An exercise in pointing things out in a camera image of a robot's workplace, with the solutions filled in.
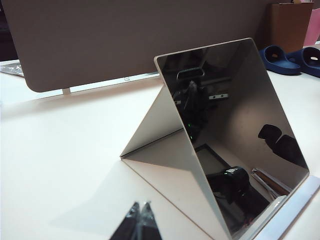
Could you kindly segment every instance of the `blue slipper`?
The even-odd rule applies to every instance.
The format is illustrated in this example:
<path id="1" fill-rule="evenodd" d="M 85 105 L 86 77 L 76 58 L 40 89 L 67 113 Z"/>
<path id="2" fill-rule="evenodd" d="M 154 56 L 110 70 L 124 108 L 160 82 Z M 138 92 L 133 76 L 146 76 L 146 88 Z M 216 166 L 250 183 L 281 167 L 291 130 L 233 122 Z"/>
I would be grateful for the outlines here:
<path id="1" fill-rule="evenodd" d="M 288 53 L 289 61 L 299 64 L 301 72 L 320 78 L 320 50 L 315 47 L 306 47 L 299 51 Z"/>
<path id="2" fill-rule="evenodd" d="M 283 75 L 297 75 L 301 67 L 289 61 L 281 47 L 270 45 L 259 51 L 265 68 Z"/>

